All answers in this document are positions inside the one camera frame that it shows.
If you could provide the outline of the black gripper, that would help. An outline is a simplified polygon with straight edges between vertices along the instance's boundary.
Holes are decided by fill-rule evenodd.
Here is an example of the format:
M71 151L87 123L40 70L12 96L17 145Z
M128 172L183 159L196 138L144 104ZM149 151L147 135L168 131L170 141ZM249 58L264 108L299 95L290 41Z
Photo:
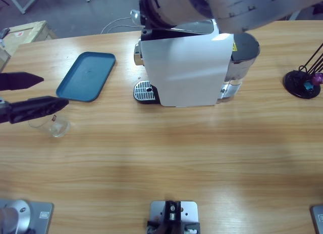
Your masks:
M1 73L1 91L30 88L44 81L44 78L27 72ZM44 96L25 101L8 103L0 99L0 123L11 124L52 115L69 104L69 100Z
M152 0L139 0L140 24L146 29L163 29L163 21L158 18Z

